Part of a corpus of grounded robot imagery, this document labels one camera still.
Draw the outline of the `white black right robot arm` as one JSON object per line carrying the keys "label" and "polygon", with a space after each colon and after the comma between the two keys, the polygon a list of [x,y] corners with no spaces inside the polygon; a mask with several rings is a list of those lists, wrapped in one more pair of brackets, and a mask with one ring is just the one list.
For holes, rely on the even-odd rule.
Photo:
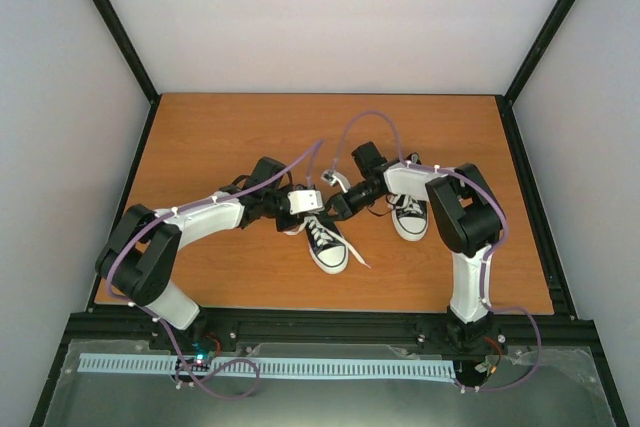
{"label": "white black right robot arm", "polygon": [[508,232],[506,216],[476,165],[457,168],[427,166],[417,154],[388,160],[374,143],[352,152],[363,180],[350,184],[332,165],[322,179],[341,192],[326,202],[329,218],[346,221],[385,196],[425,203],[440,238],[452,254],[453,292],[448,310],[464,325],[473,325],[491,312],[489,279],[495,250]]}

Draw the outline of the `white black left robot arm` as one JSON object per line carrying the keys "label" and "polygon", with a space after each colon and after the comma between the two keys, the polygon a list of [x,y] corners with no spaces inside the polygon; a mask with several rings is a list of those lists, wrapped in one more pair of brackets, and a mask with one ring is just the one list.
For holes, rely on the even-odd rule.
{"label": "white black left robot arm", "polygon": [[179,250],[263,217],[287,231],[322,207],[319,191],[294,184],[288,167],[263,157],[251,174],[209,197],[170,209],[130,207],[100,252],[96,271],[128,302],[173,326],[184,348],[197,349],[207,340],[208,325],[198,318],[199,305],[171,281]]}

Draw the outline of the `white shoelace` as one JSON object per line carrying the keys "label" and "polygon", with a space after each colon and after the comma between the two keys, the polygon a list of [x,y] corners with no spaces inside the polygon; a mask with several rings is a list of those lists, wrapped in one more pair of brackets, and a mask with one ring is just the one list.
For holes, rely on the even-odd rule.
{"label": "white shoelace", "polygon": [[387,197],[386,202],[393,211],[392,215],[397,220],[403,218],[427,219],[428,214],[425,201],[416,200],[414,197],[408,195],[390,195]]}

